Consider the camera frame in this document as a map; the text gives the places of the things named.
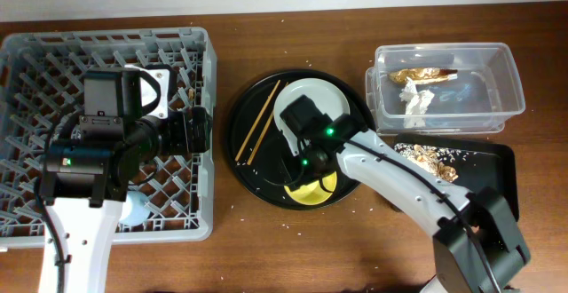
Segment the yellow bowl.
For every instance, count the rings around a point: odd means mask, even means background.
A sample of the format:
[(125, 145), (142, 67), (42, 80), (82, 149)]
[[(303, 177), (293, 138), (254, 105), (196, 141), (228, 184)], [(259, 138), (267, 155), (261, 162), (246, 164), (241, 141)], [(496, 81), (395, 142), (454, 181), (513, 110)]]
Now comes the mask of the yellow bowl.
[(329, 200), (337, 189), (337, 173), (334, 171), (323, 178), (316, 178), (301, 186), (284, 186), (288, 196), (297, 203), (315, 206)]

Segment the wooden chopstick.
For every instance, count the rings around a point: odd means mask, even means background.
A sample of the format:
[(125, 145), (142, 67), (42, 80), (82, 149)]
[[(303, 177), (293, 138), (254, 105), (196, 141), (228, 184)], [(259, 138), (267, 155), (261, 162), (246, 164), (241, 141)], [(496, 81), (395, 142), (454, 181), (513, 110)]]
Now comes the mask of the wooden chopstick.
[(274, 111), (272, 110), (268, 119), (266, 120), (266, 122), (264, 123), (264, 127), (256, 141), (255, 146), (252, 148), (252, 153), (249, 156), (248, 160), (247, 160), (247, 165), (250, 166), (252, 164), (252, 162), (254, 161), (256, 154), (260, 148), (260, 146), (262, 145), (262, 142), (264, 141), (264, 137), (268, 131), (268, 129), (270, 128), (270, 125), (272, 123), (272, 119), (274, 117)]
[(252, 134), (254, 133), (254, 131), (255, 131), (255, 129), (256, 129), (256, 127), (257, 127), (257, 125), (258, 125), (260, 119), (261, 119), (262, 116), (264, 115), (265, 109), (269, 106), (269, 104), (270, 104), (270, 102), (271, 102), (271, 100), (272, 100), (272, 96), (274, 95), (274, 93), (276, 92), (277, 88), (279, 87), (280, 81), (281, 81), (281, 80), (278, 80), (278, 81), (276, 82), (276, 84), (273, 86), (271, 93), (268, 95), (268, 97), (266, 98), (266, 100), (265, 100), (265, 102), (264, 102), (262, 108), (260, 109), (259, 113), (257, 114), (256, 119), (255, 119), (255, 121), (253, 122), (251, 128), (249, 129), (246, 138), (244, 139), (244, 141), (243, 141), (242, 144), (241, 144), (241, 147), (240, 147), (240, 149), (239, 149), (239, 152), (237, 153), (237, 155), (236, 155), (235, 158), (234, 158), (234, 160), (235, 160), (236, 162), (238, 162), (238, 161), (240, 160), (241, 155), (242, 155), (242, 153), (243, 153), (245, 147), (247, 146), (250, 137), (251, 137)]

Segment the blue cup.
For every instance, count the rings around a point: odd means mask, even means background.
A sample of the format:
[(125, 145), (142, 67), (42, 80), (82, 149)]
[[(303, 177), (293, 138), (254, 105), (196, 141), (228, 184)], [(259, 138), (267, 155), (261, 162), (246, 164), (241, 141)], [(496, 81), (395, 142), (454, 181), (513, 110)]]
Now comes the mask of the blue cup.
[(147, 208), (149, 198), (139, 191), (128, 191), (122, 206), (119, 223), (125, 226), (139, 226), (147, 221), (150, 209)]

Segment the white tissue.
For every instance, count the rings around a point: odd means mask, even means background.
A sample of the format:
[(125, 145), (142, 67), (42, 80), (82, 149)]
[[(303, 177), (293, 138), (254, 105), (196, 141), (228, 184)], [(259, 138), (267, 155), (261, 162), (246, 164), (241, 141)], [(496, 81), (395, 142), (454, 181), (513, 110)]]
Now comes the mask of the white tissue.
[(435, 94), (430, 90), (418, 91), (416, 84), (407, 79), (405, 88), (399, 94), (399, 97), (406, 103), (404, 127), (406, 129), (424, 127), (425, 120), (422, 116), (426, 114)]

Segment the food scraps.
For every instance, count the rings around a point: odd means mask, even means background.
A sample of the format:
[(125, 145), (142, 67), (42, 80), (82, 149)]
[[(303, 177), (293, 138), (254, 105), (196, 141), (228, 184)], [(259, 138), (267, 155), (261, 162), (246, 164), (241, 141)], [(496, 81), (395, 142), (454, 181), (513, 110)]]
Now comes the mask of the food scraps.
[(469, 157), (467, 151), (409, 143), (398, 143), (394, 150), (428, 173), (450, 183), (459, 177), (457, 165)]

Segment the gold snack wrapper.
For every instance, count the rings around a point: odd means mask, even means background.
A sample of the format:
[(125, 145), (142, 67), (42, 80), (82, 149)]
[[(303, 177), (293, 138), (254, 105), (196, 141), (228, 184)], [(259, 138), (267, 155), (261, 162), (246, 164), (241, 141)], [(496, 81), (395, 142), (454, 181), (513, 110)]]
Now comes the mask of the gold snack wrapper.
[(407, 84), (408, 82), (412, 82), (416, 85), (425, 85), (456, 80), (457, 75), (457, 69), (415, 67), (391, 72), (388, 74), (388, 77), (391, 81), (398, 84)]

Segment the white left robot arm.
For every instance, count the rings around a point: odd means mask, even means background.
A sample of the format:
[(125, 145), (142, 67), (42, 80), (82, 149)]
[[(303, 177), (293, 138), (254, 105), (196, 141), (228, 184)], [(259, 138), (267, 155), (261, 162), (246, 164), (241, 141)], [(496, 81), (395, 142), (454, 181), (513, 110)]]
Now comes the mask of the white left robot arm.
[(204, 107), (127, 121), (106, 117), (93, 138), (72, 139), (89, 116), (61, 110), (45, 141), (35, 203), (45, 225), (42, 292), (102, 292), (114, 233), (139, 167), (157, 156), (209, 150), (212, 117)]

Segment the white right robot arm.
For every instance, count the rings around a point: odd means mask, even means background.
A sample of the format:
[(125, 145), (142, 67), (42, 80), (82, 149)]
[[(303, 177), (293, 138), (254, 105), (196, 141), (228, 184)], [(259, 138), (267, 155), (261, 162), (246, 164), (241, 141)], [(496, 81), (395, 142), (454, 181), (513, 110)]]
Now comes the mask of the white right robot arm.
[(531, 259), (506, 199), (491, 187), (473, 192), (410, 162), (349, 115), (294, 128), (346, 177), (375, 190), (428, 236), (436, 273), (425, 292), (506, 292)]

